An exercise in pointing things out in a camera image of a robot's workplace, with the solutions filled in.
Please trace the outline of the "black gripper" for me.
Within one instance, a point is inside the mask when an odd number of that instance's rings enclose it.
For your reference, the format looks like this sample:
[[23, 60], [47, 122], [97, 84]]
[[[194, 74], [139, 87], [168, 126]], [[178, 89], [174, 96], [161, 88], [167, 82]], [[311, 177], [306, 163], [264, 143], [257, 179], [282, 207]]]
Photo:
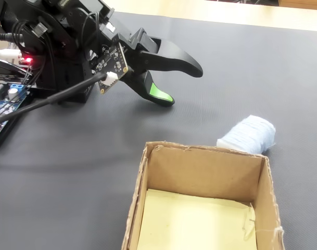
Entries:
[[113, 8], [99, 12], [99, 68], [125, 73], [121, 81], [140, 97], [163, 107], [175, 101], [154, 83], [153, 71], [180, 71], [195, 78], [203, 76], [201, 65], [186, 51], [165, 39], [152, 39], [143, 28], [131, 33], [112, 17]]

